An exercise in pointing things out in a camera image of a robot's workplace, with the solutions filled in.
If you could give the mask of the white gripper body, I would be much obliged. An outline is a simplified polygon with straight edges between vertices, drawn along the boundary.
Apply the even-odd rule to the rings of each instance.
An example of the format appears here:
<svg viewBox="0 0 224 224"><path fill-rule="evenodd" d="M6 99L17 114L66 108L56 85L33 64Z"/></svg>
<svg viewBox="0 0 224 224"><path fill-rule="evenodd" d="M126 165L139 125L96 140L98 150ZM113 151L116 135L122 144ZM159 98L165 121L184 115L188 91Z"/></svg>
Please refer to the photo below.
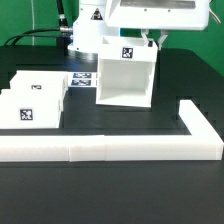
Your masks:
<svg viewBox="0 0 224 224"><path fill-rule="evenodd" d="M209 0L107 0L105 21L118 28L204 30Z"/></svg>

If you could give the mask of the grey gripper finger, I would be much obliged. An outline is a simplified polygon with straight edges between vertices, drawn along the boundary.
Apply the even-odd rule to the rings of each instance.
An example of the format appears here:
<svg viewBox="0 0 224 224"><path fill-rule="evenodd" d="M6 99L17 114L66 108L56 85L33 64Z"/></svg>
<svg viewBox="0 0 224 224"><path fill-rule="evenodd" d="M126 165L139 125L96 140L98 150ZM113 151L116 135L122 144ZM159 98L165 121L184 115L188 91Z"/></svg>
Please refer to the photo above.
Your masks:
<svg viewBox="0 0 224 224"><path fill-rule="evenodd" d="M148 46L148 43L149 43L148 37L147 37L148 32L149 32L148 29L141 29L141 36L144 41L144 46Z"/></svg>
<svg viewBox="0 0 224 224"><path fill-rule="evenodd" d="M166 38L168 37L168 31L167 30L161 30L160 32L160 37L158 39L158 49L159 51L162 49L162 45L164 43L164 41L166 40Z"/></svg>

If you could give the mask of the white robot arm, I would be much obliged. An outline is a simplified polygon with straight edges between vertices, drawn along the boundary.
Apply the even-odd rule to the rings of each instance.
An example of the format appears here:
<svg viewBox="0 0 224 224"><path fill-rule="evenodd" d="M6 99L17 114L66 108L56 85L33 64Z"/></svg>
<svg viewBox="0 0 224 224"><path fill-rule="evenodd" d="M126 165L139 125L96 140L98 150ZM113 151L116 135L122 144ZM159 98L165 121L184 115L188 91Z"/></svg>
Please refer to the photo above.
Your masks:
<svg viewBox="0 0 224 224"><path fill-rule="evenodd" d="M204 30L210 0L79 0L68 46L76 57L95 60L102 36L120 35L120 29Z"/></svg>

